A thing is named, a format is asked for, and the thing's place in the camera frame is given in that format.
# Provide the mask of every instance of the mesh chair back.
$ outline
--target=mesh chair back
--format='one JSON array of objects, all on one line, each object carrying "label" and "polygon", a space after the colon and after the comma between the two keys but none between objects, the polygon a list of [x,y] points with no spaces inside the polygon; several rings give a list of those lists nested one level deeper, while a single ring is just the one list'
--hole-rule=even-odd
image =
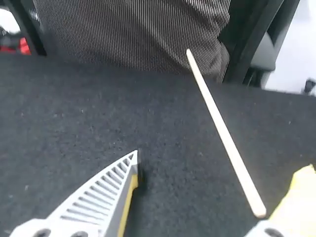
[{"label": "mesh chair back", "polygon": [[217,38],[230,0],[34,0],[47,55],[141,71],[185,73],[190,48],[203,74],[223,78]]}]

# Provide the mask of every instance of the wooden stick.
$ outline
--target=wooden stick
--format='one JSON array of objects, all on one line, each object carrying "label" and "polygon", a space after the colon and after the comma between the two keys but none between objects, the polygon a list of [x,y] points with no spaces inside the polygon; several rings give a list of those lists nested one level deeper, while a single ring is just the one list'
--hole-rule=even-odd
[{"label": "wooden stick", "polygon": [[231,160],[231,163],[239,179],[241,187],[249,202],[251,210],[257,218],[263,218],[266,216],[267,210],[258,194],[255,185],[251,180],[251,177],[242,161],[242,158],[236,148],[236,145],[224,123],[224,120],[215,104],[215,101],[210,91],[208,90],[208,87],[203,79],[203,76],[198,69],[197,63],[189,49],[187,49],[187,58],[190,63],[194,77],[197,81],[197,85],[202,93],[204,101],[206,102],[208,111],[212,116],[212,119],[222,139],[228,157]]}]

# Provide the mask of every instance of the black carpet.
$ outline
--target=black carpet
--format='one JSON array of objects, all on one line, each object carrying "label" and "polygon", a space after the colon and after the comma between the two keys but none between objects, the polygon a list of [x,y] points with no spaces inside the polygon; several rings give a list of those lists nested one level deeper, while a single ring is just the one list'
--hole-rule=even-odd
[{"label": "black carpet", "polygon": [[[0,236],[141,149],[126,236],[242,237],[256,224],[191,75],[0,55]],[[316,99],[209,83],[268,212],[316,163]]]}]

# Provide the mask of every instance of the red object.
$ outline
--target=red object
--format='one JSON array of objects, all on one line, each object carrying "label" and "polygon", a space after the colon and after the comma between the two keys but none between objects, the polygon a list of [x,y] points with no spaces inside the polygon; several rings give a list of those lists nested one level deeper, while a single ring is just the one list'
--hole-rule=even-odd
[{"label": "red object", "polygon": [[31,55],[30,48],[25,38],[20,39],[20,50],[22,54]]},{"label": "red object", "polygon": [[20,51],[22,54],[25,54],[25,55],[31,55],[30,48],[25,38],[20,39],[20,45],[18,46],[18,48],[0,46],[0,52],[14,53],[16,51]]},{"label": "red object", "polygon": [[0,46],[0,52],[15,52],[15,49],[12,49],[12,48],[8,48],[8,47],[1,47]]}]

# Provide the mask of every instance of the white wall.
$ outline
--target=white wall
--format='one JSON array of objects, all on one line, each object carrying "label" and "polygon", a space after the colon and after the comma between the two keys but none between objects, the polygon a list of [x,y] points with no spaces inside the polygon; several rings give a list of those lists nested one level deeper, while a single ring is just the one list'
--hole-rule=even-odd
[{"label": "white wall", "polygon": [[301,0],[263,89],[300,93],[307,78],[316,79],[316,0]]}]

